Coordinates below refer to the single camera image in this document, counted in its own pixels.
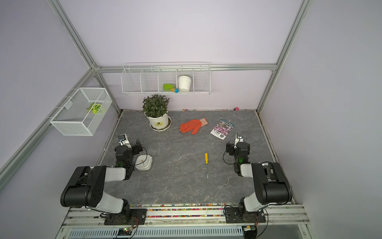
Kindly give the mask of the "white alarm device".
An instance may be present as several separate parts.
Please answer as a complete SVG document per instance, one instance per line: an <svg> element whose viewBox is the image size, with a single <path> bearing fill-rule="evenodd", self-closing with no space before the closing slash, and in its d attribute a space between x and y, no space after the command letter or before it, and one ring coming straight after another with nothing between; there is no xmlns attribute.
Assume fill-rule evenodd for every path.
<svg viewBox="0 0 382 239"><path fill-rule="evenodd" d="M140 155L135 162L135 168L139 171L148 171L152 166L152 162L153 157L151 155Z"/></svg>

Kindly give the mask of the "yellow handled screwdriver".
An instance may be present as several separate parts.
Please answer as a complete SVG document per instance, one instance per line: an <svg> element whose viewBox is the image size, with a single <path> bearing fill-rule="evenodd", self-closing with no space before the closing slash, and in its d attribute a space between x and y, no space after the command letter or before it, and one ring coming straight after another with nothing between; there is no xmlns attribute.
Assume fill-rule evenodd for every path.
<svg viewBox="0 0 382 239"><path fill-rule="evenodd" d="M207 179L209 179L209 155L208 153L205 153L205 164L207 169Z"/></svg>

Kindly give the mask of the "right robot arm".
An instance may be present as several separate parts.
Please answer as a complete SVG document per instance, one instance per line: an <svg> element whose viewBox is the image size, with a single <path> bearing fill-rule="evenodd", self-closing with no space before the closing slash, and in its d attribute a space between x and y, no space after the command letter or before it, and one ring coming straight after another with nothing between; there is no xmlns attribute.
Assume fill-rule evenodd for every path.
<svg viewBox="0 0 382 239"><path fill-rule="evenodd" d="M240 177L253 179L254 193L241 199L240 217L257 215L269 205L284 205L292 200L289 181L277 162L249 162L250 144L227 143L225 153L234 157L234 172Z"/></svg>

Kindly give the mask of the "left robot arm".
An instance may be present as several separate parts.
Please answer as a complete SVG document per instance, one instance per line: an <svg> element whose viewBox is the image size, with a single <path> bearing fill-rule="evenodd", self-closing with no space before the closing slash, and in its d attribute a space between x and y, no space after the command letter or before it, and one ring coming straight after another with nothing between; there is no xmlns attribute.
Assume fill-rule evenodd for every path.
<svg viewBox="0 0 382 239"><path fill-rule="evenodd" d="M129 180L135 167L134 156L143 151L143 146L139 140L135 144L130 144L126 137L121 136L119 145L114 150L116 158L114 167L79 166L75 169L60 197L63 207L85 207L130 220L128 201L105 193L104 185L107 182Z"/></svg>

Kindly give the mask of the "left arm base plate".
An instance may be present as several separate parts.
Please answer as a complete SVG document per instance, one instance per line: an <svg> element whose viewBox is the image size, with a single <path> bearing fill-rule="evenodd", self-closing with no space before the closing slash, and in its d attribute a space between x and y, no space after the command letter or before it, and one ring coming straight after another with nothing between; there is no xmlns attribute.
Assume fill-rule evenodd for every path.
<svg viewBox="0 0 382 239"><path fill-rule="evenodd" d="M146 220L147 209L132 208L128 214L119 213L107 215L104 220L105 226L122 226L122 225L144 225Z"/></svg>

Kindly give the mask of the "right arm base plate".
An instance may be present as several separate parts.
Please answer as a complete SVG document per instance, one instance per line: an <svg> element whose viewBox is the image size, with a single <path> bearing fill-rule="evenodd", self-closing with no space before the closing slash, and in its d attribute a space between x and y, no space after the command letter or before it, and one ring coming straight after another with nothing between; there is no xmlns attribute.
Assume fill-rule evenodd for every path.
<svg viewBox="0 0 382 239"><path fill-rule="evenodd" d="M223 208L226 223L239 224L239 223L265 223L266 217L263 212L247 212L239 207L231 207L226 205Z"/></svg>

